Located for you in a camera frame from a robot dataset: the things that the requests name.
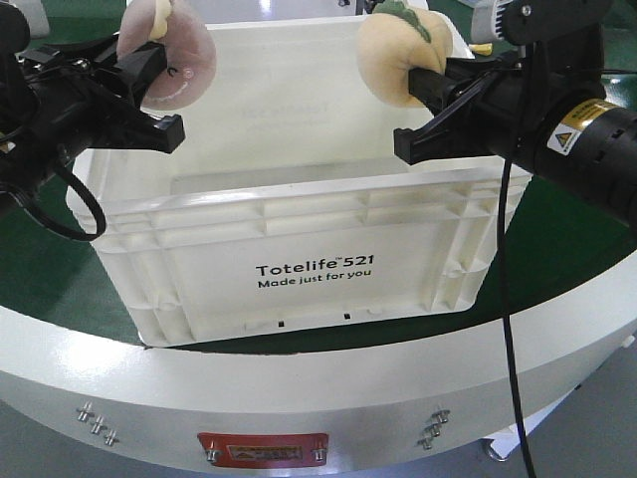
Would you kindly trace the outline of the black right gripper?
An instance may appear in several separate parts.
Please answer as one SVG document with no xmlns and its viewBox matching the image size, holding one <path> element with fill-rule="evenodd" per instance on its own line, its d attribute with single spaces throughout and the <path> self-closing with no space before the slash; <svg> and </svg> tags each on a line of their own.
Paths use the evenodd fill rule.
<svg viewBox="0 0 637 478">
<path fill-rule="evenodd" d="M 442 73 L 412 69 L 409 94 L 439 114 L 420 128 L 397 128 L 394 154 L 407 164 L 491 154 L 517 164 L 601 161 L 603 65 L 599 42 L 545 42 L 525 57 L 509 51 L 495 59 L 450 58 Z"/>
</svg>

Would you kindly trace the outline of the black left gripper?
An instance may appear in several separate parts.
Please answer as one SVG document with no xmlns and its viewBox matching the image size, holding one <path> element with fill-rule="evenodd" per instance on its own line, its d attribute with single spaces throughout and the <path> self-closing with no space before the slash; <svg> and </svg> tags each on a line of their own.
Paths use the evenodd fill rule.
<svg viewBox="0 0 637 478">
<path fill-rule="evenodd" d="M 147 42 L 119 60 L 115 50 L 84 42 L 1 54 L 3 189 L 37 189 L 90 147 L 172 153 L 185 140 L 180 115 L 139 109 L 167 68 L 165 47 Z"/>
</svg>

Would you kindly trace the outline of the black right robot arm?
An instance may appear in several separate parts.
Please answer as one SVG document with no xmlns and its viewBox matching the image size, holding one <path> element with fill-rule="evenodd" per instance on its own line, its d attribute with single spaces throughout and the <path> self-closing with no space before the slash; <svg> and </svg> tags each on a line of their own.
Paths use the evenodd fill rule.
<svg viewBox="0 0 637 478">
<path fill-rule="evenodd" d="M 451 59 L 443 73 L 414 69 L 409 93 L 432 114 L 399 129 L 408 164 L 497 155 L 636 223 L 636 115 L 605 98 L 602 18 L 607 1 L 481 1 L 475 42 L 505 41 L 491 60 Z"/>
</svg>

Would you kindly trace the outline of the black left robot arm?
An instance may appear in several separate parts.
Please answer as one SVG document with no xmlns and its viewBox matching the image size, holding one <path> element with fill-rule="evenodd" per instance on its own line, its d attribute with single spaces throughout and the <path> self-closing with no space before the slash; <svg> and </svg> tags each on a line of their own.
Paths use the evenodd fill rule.
<svg viewBox="0 0 637 478">
<path fill-rule="evenodd" d="M 167 68 L 163 45 L 116 53 L 119 35 L 28 47 L 17 6 L 1 4 L 1 211 L 39 188 L 87 149 L 173 152 L 184 140 L 179 115 L 145 113 L 142 100 Z"/>
</svg>

